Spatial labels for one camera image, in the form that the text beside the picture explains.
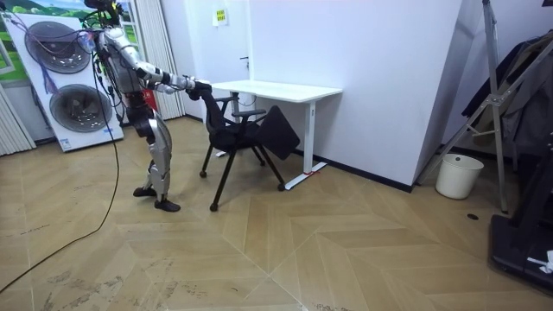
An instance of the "herringbone floor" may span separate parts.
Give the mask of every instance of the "herringbone floor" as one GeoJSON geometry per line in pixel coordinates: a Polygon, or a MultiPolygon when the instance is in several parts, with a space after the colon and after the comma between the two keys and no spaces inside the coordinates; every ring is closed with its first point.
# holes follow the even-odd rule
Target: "herringbone floor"
{"type": "MultiPolygon", "coordinates": [[[[1,310],[553,309],[553,300],[486,263],[492,170],[463,201],[430,186],[405,194],[330,167],[279,193],[269,168],[244,152],[219,212],[210,213],[226,159],[212,159],[202,180],[203,125],[181,118],[169,127],[170,198],[182,210],[161,212],[131,196],[149,156],[126,129],[120,188],[104,228],[0,295],[1,310]]],[[[301,165],[295,155],[278,163],[287,179],[301,165]]],[[[98,225],[115,162],[110,144],[65,155],[50,144],[1,158],[0,172],[3,286],[98,225]]],[[[516,192],[510,182],[511,203],[516,192]]]]}

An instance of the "white bucket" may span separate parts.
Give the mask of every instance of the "white bucket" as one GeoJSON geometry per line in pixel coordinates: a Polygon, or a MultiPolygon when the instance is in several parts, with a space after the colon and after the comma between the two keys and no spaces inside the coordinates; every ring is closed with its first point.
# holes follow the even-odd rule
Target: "white bucket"
{"type": "Polygon", "coordinates": [[[464,155],[445,155],[435,189],[451,199],[463,200],[473,190],[484,164],[464,155]]]}

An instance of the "black office chair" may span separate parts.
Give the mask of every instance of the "black office chair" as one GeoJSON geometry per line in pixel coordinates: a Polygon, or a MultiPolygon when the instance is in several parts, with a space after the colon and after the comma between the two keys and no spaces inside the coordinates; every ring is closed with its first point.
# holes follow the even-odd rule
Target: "black office chair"
{"type": "Polygon", "coordinates": [[[275,164],[270,159],[263,144],[267,143],[267,148],[270,148],[271,151],[275,150],[276,152],[273,152],[275,152],[279,158],[283,159],[286,158],[291,152],[290,148],[293,149],[299,144],[300,141],[299,137],[297,137],[291,127],[289,127],[288,122],[278,107],[272,107],[269,114],[255,121],[249,121],[249,118],[251,116],[265,114],[266,111],[263,109],[257,109],[254,111],[234,112],[232,114],[233,117],[242,118],[241,122],[237,124],[226,119],[224,115],[228,103],[232,100],[238,100],[238,97],[215,99],[209,92],[203,93],[201,97],[206,103],[207,108],[206,127],[209,132],[209,149],[207,150],[206,160],[201,168],[200,177],[206,178],[207,176],[207,164],[209,163],[209,158],[211,157],[213,148],[225,151],[229,155],[225,166],[225,172],[221,177],[217,193],[215,194],[215,199],[209,209],[212,212],[217,212],[219,208],[219,199],[223,192],[223,188],[225,187],[226,178],[231,171],[234,156],[236,155],[236,152],[241,149],[251,149],[251,151],[253,151],[256,155],[256,158],[259,160],[261,166],[265,165],[265,161],[269,163],[270,168],[273,173],[275,173],[275,176],[279,182],[278,191],[284,191],[284,180],[280,173],[278,173],[275,164]],[[222,108],[219,108],[217,102],[223,103],[222,108]],[[261,120],[265,121],[260,126],[258,123],[261,120]]]}

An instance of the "chair backrest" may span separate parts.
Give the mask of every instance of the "chair backrest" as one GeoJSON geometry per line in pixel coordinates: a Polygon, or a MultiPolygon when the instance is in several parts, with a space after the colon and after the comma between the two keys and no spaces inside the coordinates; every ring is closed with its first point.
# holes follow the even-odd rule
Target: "chair backrest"
{"type": "Polygon", "coordinates": [[[255,139],[281,160],[286,160],[300,144],[300,137],[294,132],[280,108],[275,105],[269,109],[255,134],[255,139]]]}
{"type": "Polygon", "coordinates": [[[223,111],[217,105],[215,98],[210,92],[203,92],[201,98],[206,103],[207,115],[206,115],[206,127],[210,134],[214,134],[216,131],[225,128],[225,116],[223,111]]]}

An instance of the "chair leg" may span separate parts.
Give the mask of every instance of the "chair leg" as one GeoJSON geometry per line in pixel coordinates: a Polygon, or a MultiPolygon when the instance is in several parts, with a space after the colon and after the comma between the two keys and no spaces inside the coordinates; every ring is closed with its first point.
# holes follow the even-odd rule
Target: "chair leg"
{"type": "Polygon", "coordinates": [[[219,183],[219,187],[217,188],[215,199],[213,200],[212,205],[209,207],[209,210],[212,212],[217,212],[217,210],[219,209],[219,199],[221,197],[221,194],[223,193],[223,188],[225,187],[226,178],[228,177],[228,174],[231,172],[231,166],[232,166],[232,162],[234,161],[235,155],[236,155],[236,150],[233,150],[228,158],[228,161],[226,162],[225,172],[223,172],[223,177],[221,177],[221,182],[219,183]]]}
{"type": "Polygon", "coordinates": [[[255,147],[251,147],[251,151],[256,155],[257,159],[259,160],[259,165],[265,166],[265,161],[263,161],[263,158],[259,155],[257,152],[257,149],[255,147]]]}
{"type": "Polygon", "coordinates": [[[207,164],[209,163],[209,158],[211,157],[212,152],[213,152],[213,145],[209,144],[209,149],[207,149],[207,154],[206,154],[206,160],[204,160],[204,165],[201,167],[201,172],[200,172],[201,178],[206,178],[207,176],[207,173],[206,173],[207,164]]]}
{"type": "Polygon", "coordinates": [[[265,148],[263,146],[259,145],[259,150],[261,150],[261,154],[265,157],[265,160],[267,160],[267,163],[269,163],[270,169],[273,170],[273,173],[275,173],[275,176],[277,177],[280,184],[278,184],[278,191],[284,191],[284,179],[278,173],[277,167],[275,166],[275,163],[270,159],[269,155],[267,154],[267,151],[265,151],[265,148]]]}

